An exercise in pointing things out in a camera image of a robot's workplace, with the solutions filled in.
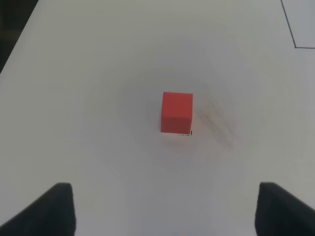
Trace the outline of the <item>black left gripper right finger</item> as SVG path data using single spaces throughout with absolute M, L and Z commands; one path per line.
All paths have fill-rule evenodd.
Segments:
M 258 236 L 313 236 L 315 210 L 272 182 L 262 182 L 254 221 Z

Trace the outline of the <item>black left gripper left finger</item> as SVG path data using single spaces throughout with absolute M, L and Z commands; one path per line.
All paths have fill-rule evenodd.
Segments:
M 70 183 L 57 183 L 0 226 L 2 236 L 73 236 L 76 215 Z

